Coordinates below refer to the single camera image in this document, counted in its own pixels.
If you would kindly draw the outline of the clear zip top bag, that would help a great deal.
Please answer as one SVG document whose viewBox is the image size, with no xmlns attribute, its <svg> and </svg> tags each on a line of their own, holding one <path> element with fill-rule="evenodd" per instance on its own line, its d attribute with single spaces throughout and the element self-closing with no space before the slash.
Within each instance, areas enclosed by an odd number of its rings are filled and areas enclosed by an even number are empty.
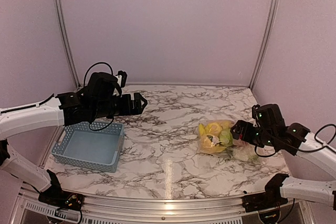
<svg viewBox="0 0 336 224">
<path fill-rule="evenodd" d="M 213 156 L 231 155 L 242 162 L 255 162 L 258 156 L 252 145 L 235 140 L 231 133 L 234 122 L 215 120 L 199 123 L 197 127 L 198 151 Z"/>
</svg>

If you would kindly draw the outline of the white green fake cabbage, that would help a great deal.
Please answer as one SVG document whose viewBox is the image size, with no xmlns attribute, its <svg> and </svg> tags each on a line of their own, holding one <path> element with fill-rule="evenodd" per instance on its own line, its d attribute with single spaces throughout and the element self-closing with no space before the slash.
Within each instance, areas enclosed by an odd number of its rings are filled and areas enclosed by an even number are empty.
<svg viewBox="0 0 336 224">
<path fill-rule="evenodd" d="M 236 146 L 233 148 L 232 154 L 235 159 L 243 162 L 254 162 L 258 159 L 253 145 Z"/>
</svg>

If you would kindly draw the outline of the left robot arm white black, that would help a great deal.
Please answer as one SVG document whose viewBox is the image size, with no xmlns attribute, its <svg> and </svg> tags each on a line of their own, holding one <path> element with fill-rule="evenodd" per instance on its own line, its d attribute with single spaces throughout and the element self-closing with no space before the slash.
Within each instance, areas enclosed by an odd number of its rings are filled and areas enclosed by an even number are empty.
<svg viewBox="0 0 336 224">
<path fill-rule="evenodd" d="M 147 100 L 140 94 L 125 94 L 127 73 L 120 70 L 85 73 L 83 87 L 76 92 L 52 94 L 46 100 L 1 110 L 1 170 L 30 184 L 54 205 L 66 202 L 55 173 L 41 169 L 20 155 L 8 138 L 51 126 L 70 126 L 96 119 L 140 115 Z"/>
</svg>

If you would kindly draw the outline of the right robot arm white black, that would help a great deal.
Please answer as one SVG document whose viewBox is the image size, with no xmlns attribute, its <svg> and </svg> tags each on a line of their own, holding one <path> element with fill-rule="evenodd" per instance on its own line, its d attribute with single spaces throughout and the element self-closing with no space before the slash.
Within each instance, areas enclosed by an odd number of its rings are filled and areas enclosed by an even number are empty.
<svg viewBox="0 0 336 224">
<path fill-rule="evenodd" d="M 305 159 L 335 177 L 335 148 L 300 123 L 285 124 L 277 104 L 254 105 L 255 123 L 239 120 L 231 128 L 234 139 L 258 147 L 273 147 L 275 152 L 286 151 Z M 286 204 L 301 199 L 335 208 L 335 181 L 322 182 L 278 173 L 265 185 L 264 192 L 243 197 L 247 212 Z"/>
</svg>

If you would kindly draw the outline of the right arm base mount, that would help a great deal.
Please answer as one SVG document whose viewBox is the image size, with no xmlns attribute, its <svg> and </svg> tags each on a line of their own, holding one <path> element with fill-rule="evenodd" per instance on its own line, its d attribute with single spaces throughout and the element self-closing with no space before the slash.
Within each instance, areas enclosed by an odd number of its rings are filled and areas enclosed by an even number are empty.
<svg viewBox="0 0 336 224">
<path fill-rule="evenodd" d="M 265 185 L 264 192 L 242 197 L 242 206 L 245 211 L 253 212 L 287 204 L 288 199 L 280 194 L 280 187 L 286 178 L 289 178 L 288 174 L 278 173 Z"/>
</svg>

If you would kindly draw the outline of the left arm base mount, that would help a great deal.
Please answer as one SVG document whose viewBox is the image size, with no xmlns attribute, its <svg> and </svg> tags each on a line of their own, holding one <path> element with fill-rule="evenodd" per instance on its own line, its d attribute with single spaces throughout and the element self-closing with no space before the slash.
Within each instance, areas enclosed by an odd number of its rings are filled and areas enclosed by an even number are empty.
<svg viewBox="0 0 336 224">
<path fill-rule="evenodd" d="M 50 170 L 46 170 L 46 172 L 50 177 L 51 185 L 45 191 L 39 192 L 38 200 L 56 206 L 59 209 L 80 211 L 84 196 L 63 190 L 56 174 Z"/>
</svg>

